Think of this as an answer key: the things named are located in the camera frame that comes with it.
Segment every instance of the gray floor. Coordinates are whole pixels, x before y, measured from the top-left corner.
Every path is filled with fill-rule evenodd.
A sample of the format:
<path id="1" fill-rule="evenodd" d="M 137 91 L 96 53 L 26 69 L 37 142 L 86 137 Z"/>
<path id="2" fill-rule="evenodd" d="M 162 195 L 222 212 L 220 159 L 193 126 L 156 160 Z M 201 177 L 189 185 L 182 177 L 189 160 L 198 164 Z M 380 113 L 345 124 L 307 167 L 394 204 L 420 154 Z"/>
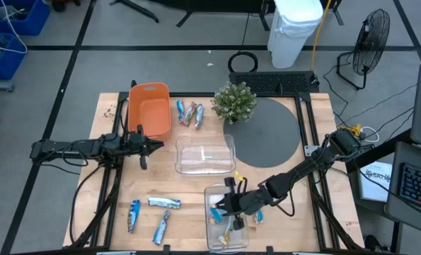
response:
<path id="1" fill-rule="evenodd" d="M 109 1 L 97 0 L 83 45 L 239 45 L 246 22 L 245 14 L 195 13 L 183 25 L 175 24 L 184 11 L 166 8 L 148 1 L 134 0 L 153 11 L 160 23 L 133 10 Z M 82 6 L 67 5 L 64 13 L 52 12 L 41 35 L 23 37 L 28 45 L 75 44 L 90 0 Z M 421 0 L 401 0 L 417 39 L 421 44 Z M 391 17 L 390 46 L 413 46 L 393 0 L 344 0 L 340 15 L 345 23 L 339 26 L 330 13 L 323 26 L 319 45 L 353 46 L 361 22 L 370 11 L 383 8 Z M 270 23 L 272 15 L 267 16 Z M 250 17 L 246 45 L 266 45 L 268 32 L 257 17 Z M 306 42 L 313 44 L 313 36 Z M 80 51 L 65 91 L 64 100 L 51 136 L 52 140 L 71 141 L 88 137 L 93 113 L 101 92 L 126 91 L 132 79 L 138 83 L 162 81 L 171 91 L 215 91 L 228 80 L 227 59 L 234 50 L 188 51 Z M 275 71 L 267 51 L 251 51 L 258 56 L 258 71 Z M 336 112 L 342 101 L 330 92 L 323 75 L 335 64 L 341 52 L 319 51 L 316 54 L 316 74 L 321 91 L 330 93 Z M 21 191 L 30 171 L 30 144 L 42 137 L 54 99 L 62 82 L 71 51 L 31 50 L 13 78 L 13 93 L 0 91 L 0 250 L 15 212 Z M 307 70 L 310 51 L 303 51 L 288 70 Z M 327 78 L 333 88 L 350 104 L 344 119 L 375 105 L 382 99 L 415 84 L 421 61 L 416 51 L 385 52 L 377 68 L 369 75 L 367 88 L 356 92 L 339 79 L 335 72 Z M 249 59 L 236 59 L 236 70 L 251 67 Z M 360 83 L 362 78 L 349 67 L 342 71 Z M 414 88 L 381 104 L 373 111 L 355 118 L 350 124 L 379 128 L 388 120 L 413 106 Z M 382 129 L 381 144 L 407 115 Z M 410 127 L 408 121 L 400 130 Z M 383 159 L 390 162 L 391 157 Z M 68 169 L 79 171 L 68 166 Z M 25 217 L 12 252 L 58 249 L 64 239 L 69 219 L 71 199 L 77 177 L 42 167 L 35 183 Z M 363 209 L 358 210 L 363 234 L 375 234 L 382 244 L 391 244 L 393 223 Z M 421 254 L 421 232 L 405 227 L 402 252 Z"/>

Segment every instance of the clear plastic container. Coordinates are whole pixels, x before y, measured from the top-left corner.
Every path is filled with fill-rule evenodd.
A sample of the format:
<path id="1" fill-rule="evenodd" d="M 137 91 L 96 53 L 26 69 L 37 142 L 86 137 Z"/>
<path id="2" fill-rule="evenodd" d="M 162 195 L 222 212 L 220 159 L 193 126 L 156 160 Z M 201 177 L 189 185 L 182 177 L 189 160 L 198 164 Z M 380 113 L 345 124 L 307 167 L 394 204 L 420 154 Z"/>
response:
<path id="1" fill-rule="evenodd" d="M 227 174 L 236 168 L 236 148 L 231 135 L 180 136 L 175 148 L 175 170 L 180 174 Z"/>
<path id="2" fill-rule="evenodd" d="M 233 218 L 223 217 L 219 224 L 213 225 L 210 223 L 210 215 L 212 215 L 210 208 L 213 204 L 220 201 L 224 197 L 224 194 L 229 191 L 229 187 L 226 187 L 224 184 L 215 184 L 206 188 L 204 191 L 207 246 L 210 251 L 218 254 L 232 254 L 240 252 L 247 248 L 250 244 L 246 215 L 240 215 L 243 218 L 245 227 L 237 231 L 232 231 L 227 245 L 220 242 L 219 237 L 226 231 L 229 219 L 233 220 Z"/>

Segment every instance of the green plant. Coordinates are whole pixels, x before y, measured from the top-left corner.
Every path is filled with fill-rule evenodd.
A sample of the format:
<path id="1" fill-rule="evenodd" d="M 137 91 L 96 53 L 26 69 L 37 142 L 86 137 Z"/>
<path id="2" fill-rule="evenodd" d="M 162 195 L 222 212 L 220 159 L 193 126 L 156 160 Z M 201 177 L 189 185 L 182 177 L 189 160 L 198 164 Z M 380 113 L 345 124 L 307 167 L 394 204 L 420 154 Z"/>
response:
<path id="1" fill-rule="evenodd" d="M 254 107 L 258 104 L 255 94 L 251 93 L 250 87 L 245 82 L 241 84 L 227 83 L 221 87 L 212 100 L 212 110 L 217 112 L 220 118 L 228 120 L 232 124 L 237 120 L 248 121 L 254 114 Z"/>

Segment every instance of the blue bin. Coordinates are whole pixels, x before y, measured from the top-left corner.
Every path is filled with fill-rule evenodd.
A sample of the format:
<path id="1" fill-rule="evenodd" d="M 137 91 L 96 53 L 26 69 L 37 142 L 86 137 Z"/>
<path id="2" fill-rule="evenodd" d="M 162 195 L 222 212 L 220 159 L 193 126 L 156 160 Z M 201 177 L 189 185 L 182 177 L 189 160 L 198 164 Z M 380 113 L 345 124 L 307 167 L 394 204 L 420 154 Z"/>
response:
<path id="1" fill-rule="evenodd" d="M 7 49 L 24 51 L 25 48 L 20 44 L 15 35 L 10 33 L 0 33 L 0 37 L 4 36 L 9 39 L 6 46 Z M 3 50 L 0 54 L 0 79 L 12 79 L 13 75 L 20 66 L 21 60 L 25 57 L 25 54 L 17 52 L 9 52 Z"/>
<path id="2" fill-rule="evenodd" d="M 25 6 L 30 10 L 26 19 L 22 21 L 11 20 L 13 29 L 19 35 L 39 35 L 50 14 L 48 7 L 42 0 L 4 0 L 6 6 L 15 4 Z M 0 20 L 0 33 L 12 33 L 12 29 L 7 20 Z"/>

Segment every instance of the orange basket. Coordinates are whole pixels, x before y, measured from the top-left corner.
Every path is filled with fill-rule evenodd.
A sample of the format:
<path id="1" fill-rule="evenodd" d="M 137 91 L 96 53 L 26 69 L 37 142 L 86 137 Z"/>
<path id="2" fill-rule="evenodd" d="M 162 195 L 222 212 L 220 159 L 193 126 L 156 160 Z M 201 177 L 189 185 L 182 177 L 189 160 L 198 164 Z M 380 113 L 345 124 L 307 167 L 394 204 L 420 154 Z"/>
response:
<path id="1" fill-rule="evenodd" d="M 130 89 L 128 130 L 137 131 L 138 124 L 151 139 L 166 141 L 171 136 L 171 107 L 166 84 L 139 84 Z"/>

